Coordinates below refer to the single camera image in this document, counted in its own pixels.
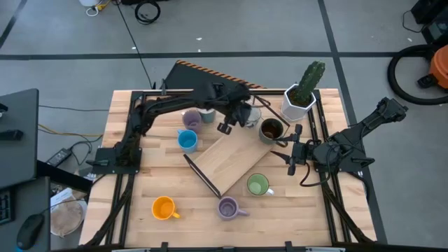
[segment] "lavender mug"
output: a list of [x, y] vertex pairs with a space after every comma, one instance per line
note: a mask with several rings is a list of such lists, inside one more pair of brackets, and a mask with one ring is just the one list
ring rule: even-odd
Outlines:
[[223, 197], [218, 203], [218, 214], [223, 221], [231, 221], [238, 215], [249, 216], [245, 210], [241, 210], [238, 202], [232, 197]]

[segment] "gray floor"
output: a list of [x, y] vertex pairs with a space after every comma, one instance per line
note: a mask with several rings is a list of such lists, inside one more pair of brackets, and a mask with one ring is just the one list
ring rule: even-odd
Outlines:
[[[393, 52], [424, 43], [420, 34], [401, 27], [401, 15], [415, 0], [325, 0], [339, 52]], [[0, 33], [19, 0], [0, 4]], [[122, 12], [141, 53], [201, 52], [330, 52], [317, 0], [170, 0], [160, 2], [162, 15], [152, 25], [134, 19], [129, 6]], [[28, 0], [0, 48], [2, 55], [86, 55], [137, 53], [115, 6], [88, 17], [77, 0]], [[407, 18], [409, 26], [418, 26]], [[147, 58], [143, 63], [152, 81], [160, 83], [178, 58]], [[269, 88], [287, 88], [298, 81], [313, 60], [327, 63], [321, 88], [339, 88], [333, 59], [328, 57], [195, 57], [184, 59]], [[342, 58], [342, 68], [358, 120], [382, 97], [395, 97], [386, 81], [389, 58]], [[403, 60], [398, 80], [422, 97], [415, 80], [426, 63]], [[41, 104], [80, 109], [107, 109], [113, 90], [149, 88], [139, 59], [0, 60], [0, 95], [38, 88]], [[448, 124], [447, 106], [409, 106], [401, 123], [380, 127], [367, 136], [365, 147], [376, 159], [370, 167], [384, 229], [390, 244], [447, 247], [448, 197], [444, 169]], [[101, 133], [102, 112], [39, 110], [39, 122], [55, 130]], [[69, 147], [76, 137], [39, 132], [38, 157], [47, 160]], [[77, 149], [79, 155], [86, 152]], [[73, 160], [63, 164], [71, 172]], [[52, 248], [77, 245], [79, 230], [65, 239], [52, 238]]]

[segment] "white plant pot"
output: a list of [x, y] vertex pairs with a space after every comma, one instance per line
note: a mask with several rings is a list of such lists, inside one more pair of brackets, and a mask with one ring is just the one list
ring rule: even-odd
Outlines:
[[289, 90], [295, 88], [298, 84], [290, 86], [283, 94], [283, 103], [281, 104], [281, 113], [289, 121], [296, 121], [304, 118], [308, 110], [316, 103], [316, 98], [312, 93], [311, 103], [307, 107], [292, 105], [288, 98]]

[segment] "green mug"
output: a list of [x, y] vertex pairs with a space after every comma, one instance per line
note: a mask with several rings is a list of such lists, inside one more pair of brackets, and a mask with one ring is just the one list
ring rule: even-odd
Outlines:
[[273, 189], [269, 188], [269, 181], [263, 174], [252, 174], [247, 179], [247, 189], [255, 196], [274, 195]]

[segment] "blue mug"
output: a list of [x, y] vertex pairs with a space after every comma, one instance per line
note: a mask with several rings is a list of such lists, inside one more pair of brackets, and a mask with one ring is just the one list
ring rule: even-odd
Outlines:
[[197, 135], [192, 130], [178, 129], [177, 144], [181, 147], [184, 153], [194, 153], [197, 149]]

